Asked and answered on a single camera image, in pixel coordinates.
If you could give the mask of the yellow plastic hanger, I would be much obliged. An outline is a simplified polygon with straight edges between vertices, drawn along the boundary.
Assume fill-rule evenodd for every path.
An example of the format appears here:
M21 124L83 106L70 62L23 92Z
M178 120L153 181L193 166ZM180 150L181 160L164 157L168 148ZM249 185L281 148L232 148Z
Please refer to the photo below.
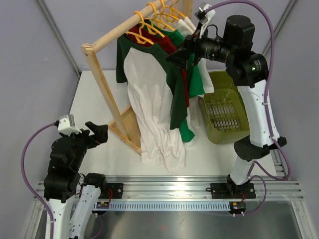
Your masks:
M144 31L144 26L146 25L148 28L150 28L151 30L153 30L155 33L154 35L158 34L160 35L162 38L165 38L165 35L163 35L160 31L158 31L157 29L155 29L153 26L151 26L150 24L148 23L145 23L145 20L144 20L144 17L143 15L139 12L139 11L134 11L134 14L137 14L139 17L140 17L140 23L142 25L139 26L139 31L138 33L136 32L132 32L132 31L127 31L126 34L130 34L130 35L133 35L135 36L135 38L137 39L137 42L139 44L146 44L146 43L149 43L151 45L154 45L154 43L152 42L152 40L145 36L144 33L142 33L142 31Z

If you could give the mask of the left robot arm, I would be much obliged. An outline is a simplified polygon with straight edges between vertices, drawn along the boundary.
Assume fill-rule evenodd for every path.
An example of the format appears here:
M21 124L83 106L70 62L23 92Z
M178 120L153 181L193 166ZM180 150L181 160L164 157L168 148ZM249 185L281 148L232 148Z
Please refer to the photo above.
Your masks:
M98 198L108 192L105 175L88 173L83 180L80 202L74 214L71 208L80 182L79 169L87 150L108 141L108 125L86 122L87 130L62 134L51 146L48 173L44 180L44 198L48 203L46 238L81 239Z

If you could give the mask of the green and white raglan shirt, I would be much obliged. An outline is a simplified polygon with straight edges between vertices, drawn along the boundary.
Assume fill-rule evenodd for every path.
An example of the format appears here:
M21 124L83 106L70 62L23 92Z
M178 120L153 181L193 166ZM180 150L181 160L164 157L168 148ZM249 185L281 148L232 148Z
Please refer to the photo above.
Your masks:
M179 128L187 105L181 72L166 56L158 43L141 46L126 34L117 39L116 81L127 83L141 133L141 162L175 172L186 165Z

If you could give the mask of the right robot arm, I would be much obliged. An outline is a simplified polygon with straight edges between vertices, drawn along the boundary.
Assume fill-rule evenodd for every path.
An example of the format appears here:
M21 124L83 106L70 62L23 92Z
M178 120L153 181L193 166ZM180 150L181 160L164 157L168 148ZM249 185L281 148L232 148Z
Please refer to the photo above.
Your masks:
M243 100L250 134L234 143L237 154L234 168L220 189L210 186L213 198L255 198L250 182L253 166L271 150L287 143L276 130L266 95L270 74L267 61L251 50L254 31L254 24L243 15L228 17L223 37L214 39L207 36L207 28L199 23L196 31L166 57L167 62L184 70L191 54L194 54L194 64L201 59L224 63Z

